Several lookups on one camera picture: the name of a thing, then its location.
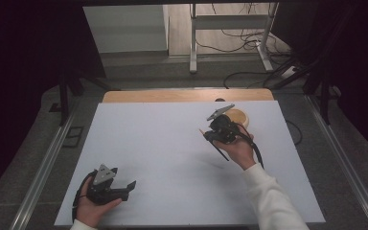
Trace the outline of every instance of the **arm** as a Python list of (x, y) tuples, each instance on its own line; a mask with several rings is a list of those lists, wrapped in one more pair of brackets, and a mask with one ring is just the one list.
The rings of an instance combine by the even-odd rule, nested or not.
[(92, 177), (85, 181), (82, 186), (81, 196), (79, 200), (79, 206), (77, 209), (77, 218), (74, 221), (71, 230), (94, 230), (100, 222), (103, 215), (122, 203), (122, 200), (115, 199), (105, 205), (96, 205), (86, 197), (88, 190), (88, 184), (92, 180)]
[(243, 169), (247, 194), (262, 230), (309, 229), (276, 179), (265, 173), (260, 164), (256, 164), (253, 149), (246, 141), (237, 138), (228, 145), (221, 142), (215, 142), (214, 145), (228, 152), (231, 159)]

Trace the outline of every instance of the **left hand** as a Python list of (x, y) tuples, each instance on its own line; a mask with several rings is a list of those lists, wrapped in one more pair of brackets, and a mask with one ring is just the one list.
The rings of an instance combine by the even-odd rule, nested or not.
[(88, 191), (88, 185), (92, 180), (92, 176), (89, 177), (85, 184), (82, 186), (79, 205), (77, 208), (77, 220), (80, 222), (96, 228), (103, 215), (114, 207), (122, 203), (120, 198), (110, 201), (105, 205), (97, 205), (86, 197)]

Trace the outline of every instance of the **metal frame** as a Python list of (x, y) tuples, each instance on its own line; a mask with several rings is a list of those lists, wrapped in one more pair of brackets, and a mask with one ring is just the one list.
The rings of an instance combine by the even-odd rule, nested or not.
[(259, 55), (267, 72), (273, 71), (266, 53), (268, 34), (273, 24), (278, 3), (274, 3), (268, 15), (201, 15), (196, 16), (196, 4), (191, 14), (190, 73), (196, 73), (196, 31), (197, 30), (236, 30), (264, 29), (262, 41), (256, 42)]
[(322, 132), (324, 133), (325, 138), (327, 139), (339, 166), (342, 171), (345, 173), (346, 178), (348, 179), (349, 184), (354, 191), (357, 200), (363, 208), (364, 213), (368, 218), (368, 190), (366, 186), (363, 184), (363, 181), (357, 174), (354, 166), (351, 163), (348, 155), (345, 150), (339, 144), (331, 126), (329, 126), (326, 121), (322, 118), (318, 103), (316, 102), (315, 96), (306, 96), (306, 100), (310, 105), (311, 111), (315, 116)]
[(73, 123), (76, 110), (79, 104), (80, 98), (77, 98), (70, 113), (70, 116), (66, 120), (64, 126), (60, 126), (58, 128), (56, 136), (53, 138), (50, 147), (47, 149), (46, 155), (44, 156), (44, 159), (37, 170), (34, 180), (31, 186), (29, 187), (29, 190), (26, 193), (25, 198), (23, 199), (22, 204), (20, 205), (20, 208), (17, 211), (17, 214), (14, 216), (10, 228), (11, 230), (25, 229), (26, 226), (28, 225), (33, 210), (35, 209), (35, 205), (37, 204), (40, 194), (43, 191), (44, 185), (46, 184), (46, 180), (49, 177), (53, 165), (56, 162), (56, 158), (58, 156), (59, 150), (61, 149), (62, 142), (65, 136), (67, 135), (68, 129)]

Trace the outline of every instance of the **white paper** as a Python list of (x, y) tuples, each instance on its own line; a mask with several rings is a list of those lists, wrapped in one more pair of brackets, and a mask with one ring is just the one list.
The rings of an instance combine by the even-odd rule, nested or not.
[(75, 192), (102, 163), (118, 168), (112, 188), (136, 180), (103, 226), (257, 224), (242, 169), (199, 133), (215, 109), (235, 104), (249, 117), (264, 169), (285, 188), (305, 222), (324, 222), (280, 106), (272, 102), (101, 103), (55, 225), (72, 225)]

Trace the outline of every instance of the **hand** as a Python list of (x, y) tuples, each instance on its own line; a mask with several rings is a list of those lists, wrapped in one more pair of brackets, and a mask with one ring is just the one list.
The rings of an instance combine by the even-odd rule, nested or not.
[(97, 205), (86, 197), (86, 192), (88, 191), (89, 182), (92, 180), (92, 176), (89, 177), (85, 184), (82, 186), (81, 197), (79, 200), (79, 206), (77, 208), (77, 220), (90, 226), (97, 227), (102, 216), (112, 208), (118, 206), (122, 203), (122, 200), (115, 199), (110, 201), (105, 205)]
[[(244, 135), (248, 136), (242, 125), (238, 125), (239, 130)], [(253, 159), (253, 149), (250, 145), (240, 136), (230, 144), (223, 144), (220, 141), (214, 141), (214, 145), (222, 150), (228, 152), (229, 157), (235, 161), (243, 170), (247, 170), (256, 164)]]

